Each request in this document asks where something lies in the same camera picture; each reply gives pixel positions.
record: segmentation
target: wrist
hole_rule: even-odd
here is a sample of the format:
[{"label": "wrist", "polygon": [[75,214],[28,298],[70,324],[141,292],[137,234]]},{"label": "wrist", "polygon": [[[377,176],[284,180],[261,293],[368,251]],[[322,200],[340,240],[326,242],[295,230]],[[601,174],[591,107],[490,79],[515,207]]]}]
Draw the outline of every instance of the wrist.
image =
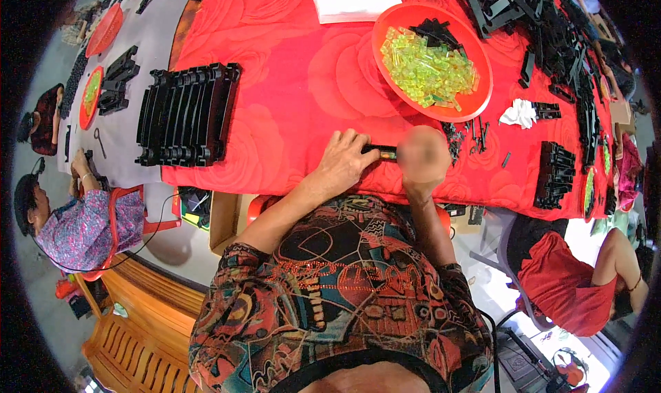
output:
[{"label": "wrist", "polygon": [[324,202],[335,197],[329,196],[330,193],[321,183],[315,181],[314,172],[303,178],[303,180],[293,189],[292,192],[300,195],[300,199],[306,202],[312,209],[317,208]]},{"label": "wrist", "polygon": [[432,194],[411,193],[407,191],[407,199],[411,207],[425,208],[428,205],[434,206]]}]

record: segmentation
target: patterned shirt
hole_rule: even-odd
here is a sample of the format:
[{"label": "patterned shirt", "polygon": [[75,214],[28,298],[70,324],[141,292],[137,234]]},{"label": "patterned shirt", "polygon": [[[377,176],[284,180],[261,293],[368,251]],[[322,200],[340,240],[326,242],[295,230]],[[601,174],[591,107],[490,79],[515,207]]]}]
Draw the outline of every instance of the patterned shirt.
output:
[{"label": "patterned shirt", "polygon": [[477,392],[490,333],[458,264],[434,269],[411,224],[370,196],[336,198],[273,255],[227,247],[190,338],[191,377],[214,392],[297,392],[390,361],[432,392]]},{"label": "patterned shirt", "polygon": [[[95,269],[108,258],[112,233],[108,205],[111,195],[90,190],[84,199],[71,197],[64,207],[54,210],[35,237],[55,265],[67,273]],[[145,206],[138,192],[129,193],[115,202],[117,252],[125,251],[142,240]]]}]

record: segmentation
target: red tablecloth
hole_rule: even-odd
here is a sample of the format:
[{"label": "red tablecloth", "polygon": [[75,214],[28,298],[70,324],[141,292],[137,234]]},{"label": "red tablecloth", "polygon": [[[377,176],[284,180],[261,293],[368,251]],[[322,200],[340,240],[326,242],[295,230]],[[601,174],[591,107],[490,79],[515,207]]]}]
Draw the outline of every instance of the red tablecloth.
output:
[{"label": "red tablecloth", "polygon": [[[429,2],[470,24],[458,0],[402,1]],[[163,181],[230,193],[284,195],[317,166],[337,129],[353,127],[369,133],[373,143],[396,145],[413,125],[440,128],[397,98],[379,74],[370,46],[373,25],[320,25],[313,0],[203,0],[175,68],[213,62],[243,67],[227,156],[209,168],[164,166]],[[581,217],[585,177],[580,173],[575,106],[549,93],[550,79],[538,69],[529,89],[517,83],[527,45],[522,34],[495,32],[483,44],[494,75],[493,95],[482,114],[483,123],[491,122],[486,152],[469,155],[474,142],[467,139],[434,198],[506,207],[549,220]],[[498,125],[515,98],[559,103],[562,118],[539,121],[527,130]],[[599,101],[597,111],[611,134],[610,115]],[[458,128],[464,130],[463,124]],[[533,207],[542,140],[576,153],[574,191],[560,201],[561,210]],[[512,155],[503,169],[508,152]],[[598,196],[605,197],[602,152],[596,169]],[[401,177],[397,164],[380,162],[364,174],[357,189],[402,203]],[[596,216],[603,212],[598,205]]]}]

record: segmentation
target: red plastic bowl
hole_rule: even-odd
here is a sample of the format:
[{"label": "red plastic bowl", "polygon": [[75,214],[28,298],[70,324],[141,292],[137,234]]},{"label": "red plastic bowl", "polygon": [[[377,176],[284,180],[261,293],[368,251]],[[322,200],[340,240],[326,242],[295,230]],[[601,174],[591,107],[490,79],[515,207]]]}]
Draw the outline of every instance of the red plastic bowl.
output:
[{"label": "red plastic bowl", "polygon": [[113,4],[94,29],[92,37],[89,38],[85,56],[89,58],[108,49],[119,33],[123,21],[124,13],[122,13],[120,4]]},{"label": "red plastic bowl", "polygon": [[[96,88],[90,88],[89,85],[92,83],[92,78],[95,74],[99,74],[99,82]],[[81,129],[87,131],[89,125],[92,124],[92,118],[96,113],[96,105],[98,103],[98,95],[101,93],[101,82],[103,82],[103,67],[97,66],[92,73],[90,73],[89,78],[87,79],[87,84],[85,85],[85,90],[83,91],[83,99],[81,99],[81,108],[80,114],[78,117],[78,122],[81,125]],[[87,114],[87,108],[85,107],[85,94],[87,91],[94,91],[94,100],[92,102],[92,109],[90,114]]]},{"label": "red plastic bowl", "polygon": [[[456,109],[442,108],[440,106],[421,107],[417,102],[411,100],[392,81],[388,69],[384,66],[384,56],[380,50],[384,44],[388,27],[392,26],[395,29],[404,27],[408,29],[409,26],[419,25],[427,18],[437,18],[441,23],[445,21],[450,22],[448,30],[459,43],[463,44],[468,59],[473,61],[480,75],[480,83],[477,91],[470,95],[457,94],[457,102],[461,105],[461,112]],[[491,99],[491,92],[494,87],[493,72],[491,71],[491,64],[482,43],[480,43],[480,39],[477,38],[472,27],[466,25],[440,7],[422,3],[402,3],[385,10],[374,25],[372,32],[372,51],[374,52],[374,58],[381,74],[384,75],[384,79],[388,82],[392,90],[414,109],[428,117],[445,122],[465,122],[481,114],[489,103],[489,99]]]}]

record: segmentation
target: person's left hand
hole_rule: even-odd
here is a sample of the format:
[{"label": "person's left hand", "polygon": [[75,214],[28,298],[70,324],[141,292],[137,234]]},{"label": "person's left hand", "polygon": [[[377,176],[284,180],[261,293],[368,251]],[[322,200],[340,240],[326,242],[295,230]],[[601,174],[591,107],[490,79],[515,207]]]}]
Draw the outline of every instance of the person's left hand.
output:
[{"label": "person's left hand", "polygon": [[322,203],[354,186],[365,168],[380,157],[377,149],[361,153],[370,140],[369,135],[354,129],[335,131],[319,166],[301,182],[302,188]]}]

